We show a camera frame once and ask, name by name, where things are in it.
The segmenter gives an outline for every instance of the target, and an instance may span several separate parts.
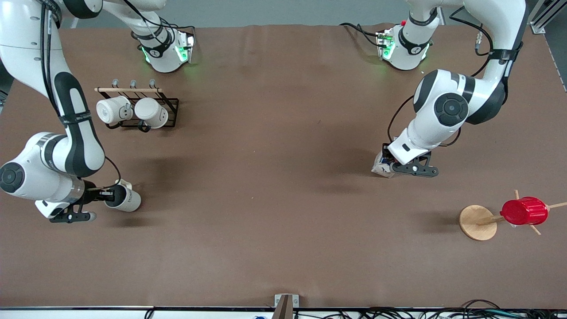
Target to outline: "black wire rack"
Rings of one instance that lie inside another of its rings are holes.
[[[136,81],[132,80],[130,83],[130,88],[120,88],[118,87],[118,80],[114,79],[112,81],[112,87],[96,87],[95,91],[100,93],[105,99],[111,99],[112,97],[109,93],[116,93],[118,96],[124,96],[130,102],[131,107],[133,108],[136,103],[143,99],[143,98],[153,98],[155,99],[161,106],[166,107],[168,112],[168,120],[162,128],[171,128],[175,127],[177,123],[177,112],[179,110],[179,99],[178,98],[168,98],[163,90],[159,87],[156,87],[155,80],[150,80],[149,88],[147,89],[139,89],[136,87]],[[127,127],[127,128],[138,128],[142,132],[149,132],[149,127],[144,127],[143,120],[140,120],[134,114],[130,120],[123,120],[114,125],[106,124],[105,125],[109,129],[115,129],[119,127]]]

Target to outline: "wooden dowel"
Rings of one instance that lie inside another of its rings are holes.
[[[541,235],[541,233],[539,232],[539,230],[538,230],[537,228],[535,228],[535,226],[530,225],[530,228],[533,229],[534,232],[535,232],[536,234],[538,234],[538,236]]]
[[[501,221],[505,221],[505,219],[504,219],[503,216],[498,215],[498,216],[490,216],[490,217],[483,218],[483,219],[479,220],[479,222],[477,222],[476,224],[478,226],[486,226],[486,225],[490,225],[490,224],[494,224],[494,223],[499,223]]]
[[[557,207],[561,207],[561,206],[567,206],[567,202],[559,203],[559,204],[555,204],[555,205],[549,205],[549,209],[557,208]]]
[[[160,88],[157,89],[131,89],[131,88],[124,88],[121,89],[119,87],[96,87],[95,92],[131,92],[131,93],[162,93],[163,90]]]

